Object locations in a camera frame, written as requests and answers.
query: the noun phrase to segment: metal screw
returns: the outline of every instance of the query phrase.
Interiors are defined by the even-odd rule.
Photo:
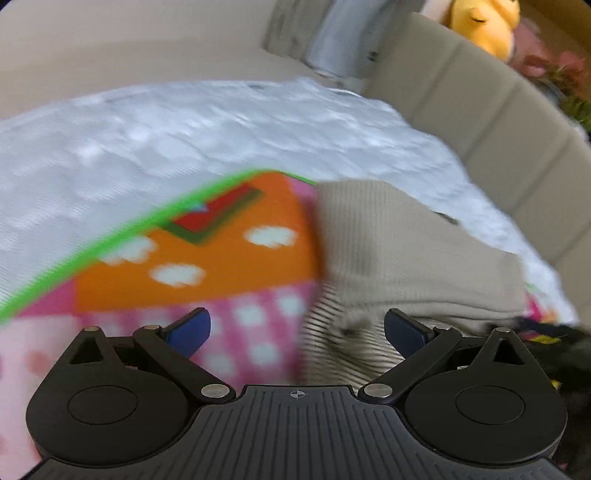
[[[392,395],[392,387],[384,383],[371,383],[363,391],[366,395],[374,398],[386,398]]]
[[[201,389],[201,394],[209,398],[223,398],[230,393],[230,389],[221,383],[212,383],[205,385]]]

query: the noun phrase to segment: crosshair marking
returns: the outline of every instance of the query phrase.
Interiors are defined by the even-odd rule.
[[[290,393],[290,397],[295,398],[296,400],[304,398],[305,396],[306,396],[306,394],[304,392],[302,392],[301,390],[294,390],[293,392]]]

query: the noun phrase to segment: white cloud print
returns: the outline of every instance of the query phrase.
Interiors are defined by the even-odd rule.
[[[297,234],[284,226],[257,226],[244,233],[244,238],[255,245],[268,248],[291,247]]]
[[[135,236],[117,248],[103,255],[100,259],[111,266],[120,265],[123,262],[144,263],[150,253],[155,251],[158,245],[147,236]]]
[[[205,275],[204,269],[187,264],[160,265],[150,271],[150,277],[155,281],[174,288],[199,285]]]

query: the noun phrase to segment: gray object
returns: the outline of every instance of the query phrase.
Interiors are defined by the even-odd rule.
[[[392,407],[363,403],[348,387],[247,387],[203,407],[165,451],[118,468],[50,459],[26,480],[567,480],[546,460],[485,469],[443,458],[404,427]]]
[[[230,393],[230,389],[227,385],[221,383],[212,383],[205,385],[201,389],[201,393],[208,398],[223,398]]]
[[[386,398],[392,395],[392,387],[383,383],[369,384],[363,391],[374,398]]]

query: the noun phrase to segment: beige padded headboard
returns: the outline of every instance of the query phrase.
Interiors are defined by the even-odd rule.
[[[366,96],[458,153],[591,326],[591,147],[568,120],[503,62],[419,14],[383,46]]]

